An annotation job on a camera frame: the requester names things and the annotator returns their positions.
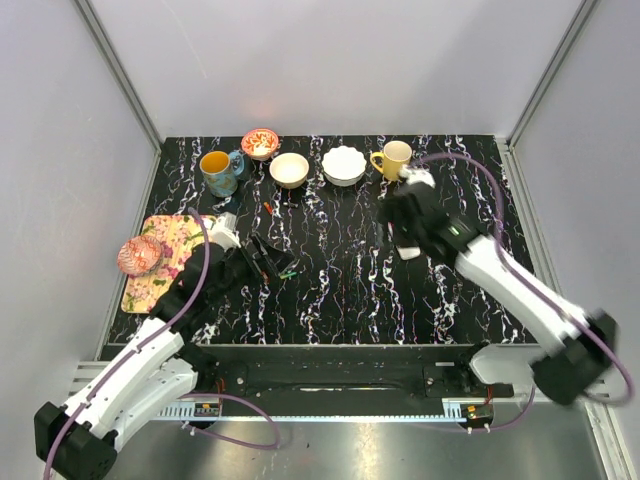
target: floral tray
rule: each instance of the floral tray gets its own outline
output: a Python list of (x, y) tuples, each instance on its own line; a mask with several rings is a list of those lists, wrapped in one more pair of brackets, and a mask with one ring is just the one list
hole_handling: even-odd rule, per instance
[[(203, 219), (215, 221), (211, 215)], [(162, 262), (151, 273), (142, 277), (129, 277), (124, 287), (120, 307), (127, 313), (148, 313), (158, 298), (169, 290), (169, 285), (184, 270), (191, 250), (204, 239), (202, 230), (191, 215), (155, 215), (142, 225), (141, 235), (156, 237), (164, 249)]]

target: pink floral plate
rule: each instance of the pink floral plate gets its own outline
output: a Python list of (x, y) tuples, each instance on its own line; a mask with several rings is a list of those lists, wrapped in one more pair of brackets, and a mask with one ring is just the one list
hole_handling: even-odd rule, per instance
[[(212, 215), (203, 219), (215, 222)], [(191, 250), (204, 241), (202, 230), (191, 215), (155, 215), (145, 220), (142, 235), (153, 237), (162, 248), (162, 260), (149, 274), (129, 276), (120, 307), (127, 313), (148, 313), (184, 270)]]

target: white wall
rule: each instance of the white wall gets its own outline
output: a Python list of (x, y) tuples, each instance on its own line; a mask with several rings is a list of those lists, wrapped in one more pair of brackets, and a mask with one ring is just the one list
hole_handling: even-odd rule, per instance
[(92, 359), (153, 150), (69, 0), (0, 0), (0, 478)]
[(507, 135), (580, 0), (93, 0), (161, 135)]
[[(640, 385), (640, 3), (601, 2), (516, 146), (560, 283), (620, 325)], [(620, 420), (636, 463), (640, 410)]]

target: small beige bowl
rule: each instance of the small beige bowl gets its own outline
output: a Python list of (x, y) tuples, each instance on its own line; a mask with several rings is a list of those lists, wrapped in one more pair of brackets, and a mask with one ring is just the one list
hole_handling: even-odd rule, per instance
[(307, 180), (309, 162), (297, 153), (282, 153), (271, 162), (269, 173), (282, 188), (298, 188)]

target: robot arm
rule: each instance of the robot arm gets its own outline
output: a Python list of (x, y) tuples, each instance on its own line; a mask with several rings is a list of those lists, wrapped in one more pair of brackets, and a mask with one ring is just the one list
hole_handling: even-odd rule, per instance
[[(516, 359), (505, 357), (494, 345), (487, 346), (469, 362), (475, 376), (484, 384), (525, 383), (533, 376), (538, 388), (551, 400), (562, 405), (573, 403), (611, 362), (566, 317), (570, 315), (590, 329), (612, 350), (615, 321), (603, 312), (588, 315), (503, 251), (510, 268), (521, 277), (516, 278), (499, 258), (493, 237), (475, 222), (450, 215), (440, 205), (435, 182), (428, 172), (403, 169), (402, 174), (406, 182), (383, 201), (379, 215), (383, 226), (391, 226), (401, 257), (408, 259), (423, 252), (471, 280), (520, 320), (546, 352), (542, 358), (526, 359), (528, 364), (517, 359), (523, 364), (514, 365)], [(560, 308), (551, 308), (533, 292), (532, 286)]]
[[(65, 478), (104, 478), (127, 441), (164, 407), (192, 391), (211, 392), (220, 374), (216, 358), (191, 343), (209, 318), (211, 303), (252, 279), (277, 287), (280, 274), (293, 261), (291, 254), (270, 247), (257, 234), (241, 245), (230, 231), (214, 226), (210, 237), (215, 243), (210, 245), (208, 274), (193, 306), (171, 328), (148, 340), (166, 327), (193, 292), (202, 272), (202, 245), (118, 356), (63, 406), (48, 402), (36, 413), (36, 453), (46, 461), (71, 412), (80, 410), (54, 457), (53, 468)], [(91, 398), (98, 383), (99, 392)]]

